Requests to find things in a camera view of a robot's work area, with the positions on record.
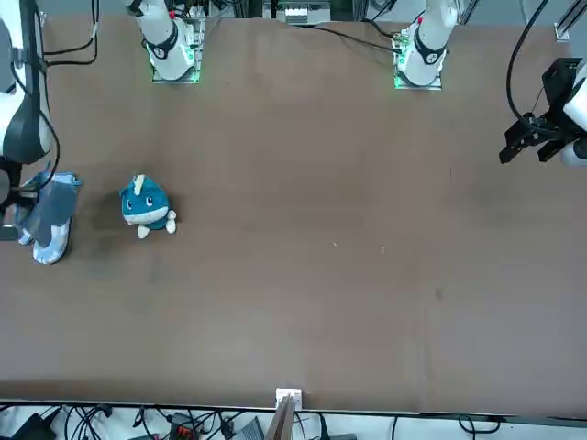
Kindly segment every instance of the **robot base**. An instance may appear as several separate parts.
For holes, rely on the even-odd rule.
[[[392,40],[392,47],[394,49],[399,49],[402,51],[402,54],[393,54],[393,88],[402,90],[442,90],[442,81],[440,78],[440,74],[442,73],[442,71],[440,71],[437,78],[431,84],[424,87],[413,85],[411,82],[407,81],[405,77],[401,74],[399,66],[400,64],[404,63],[404,54],[407,51],[409,44],[409,36],[407,35],[407,32],[405,32],[404,30],[399,35],[395,36]]]
[[[202,53],[204,52],[205,16],[197,18],[186,18],[187,29],[190,30],[188,41],[191,43],[187,49],[188,58],[194,59],[194,66],[191,67],[181,78],[169,81],[161,78],[153,68],[153,83],[155,84],[198,84],[202,70]]]

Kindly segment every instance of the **floor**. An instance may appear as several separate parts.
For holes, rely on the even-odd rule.
[[[65,422],[65,408],[56,417],[52,428],[58,435],[57,440],[64,439],[63,426]],[[16,429],[26,421],[32,413],[50,413],[50,407],[20,407],[7,410],[0,414],[0,435],[12,435]],[[205,412],[193,411],[194,418]],[[234,415],[234,412],[224,412],[226,418]],[[103,440],[135,439],[146,434],[144,427],[132,428],[137,410],[115,409],[113,415],[106,419],[98,417],[93,423],[96,432]],[[271,423],[271,414],[266,412],[247,412],[235,419],[235,431],[242,429],[254,417],[258,417],[263,432]],[[320,435],[320,423],[317,415],[300,413],[300,419],[304,425],[304,431],[299,423],[293,428],[293,440],[309,440]],[[330,435],[355,434],[358,440],[390,440],[394,417],[365,416],[365,415],[325,415],[328,433]],[[72,438],[72,431],[81,419],[73,413],[68,428],[68,436]],[[152,435],[166,435],[169,425],[155,411],[146,412],[146,422]],[[475,423],[476,429],[491,429],[494,423]],[[504,423],[495,434],[483,435],[484,440],[586,440],[587,429],[562,426],[545,426],[533,424]],[[214,437],[206,437],[205,440],[220,440],[220,434]],[[454,420],[429,420],[417,418],[399,418],[395,427],[394,438],[397,440],[470,440],[471,436],[465,433],[457,421]]]

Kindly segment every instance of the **blue plush toy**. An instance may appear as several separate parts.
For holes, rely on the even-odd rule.
[[[165,191],[144,174],[133,177],[127,188],[120,190],[122,215],[129,225],[138,225],[138,238],[145,238],[151,229],[176,229],[175,212],[169,206]]]

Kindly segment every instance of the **tabletop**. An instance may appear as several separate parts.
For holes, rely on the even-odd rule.
[[[47,48],[88,28],[50,17]],[[201,82],[167,86],[132,18],[105,17],[95,65],[50,70],[60,169],[84,186],[63,261],[2,245],[0,393],[584,415],[587,174],[498,160],[521,30],[459,27],[444,90],[396,91],[389,53],[223,19]],[[565,53],[530,33],[519,108]],[[174,236],[123,221],[137,172],[169,193]]]

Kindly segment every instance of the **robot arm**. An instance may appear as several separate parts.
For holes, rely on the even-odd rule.
[[[526,113],[505,132],[502,163],[522,150],[544,144],[538,160],[546,162],[559,152],[569,166],[587,165],[587,64],[581,59],[559,58],[542,75],[548,111],[541,116]]]
[[[582,136],[565,146],[560,153],[562,161],[569,166],[587,165],[587,63],[579,69],[567,103],[562,108],[564,113],[579,127]]]
[[[164,0],[125,0],[125,6],[137,18],[161,78],[176,80],[194,66],[191,25],[172,19]],[[8,29],[18,78],[10,92],[0,93],[0,172],[18,186],[21,166],[42,159],[54,141],[48,126],[47,67],[36,2],[0,0],[0,20]]]
[[[447,43],[459,12],[454,0],[426,0],[426,11],[408,29],[410,44],[398,74],[414,86],[433,83],[442,70]]]
[[[124,0],[147,42],[151,63],[166,81],[184,76],[195,63],[194,25],[171,18],[165,0]]]
[[[12,93],[0,93],[0,156],[31,164],[49,152],[53,140],[41,116],[50,117],[39,11],[35,2],[2,0],[0,19],[10,35],[14,72],[26,88],[17,82]]]

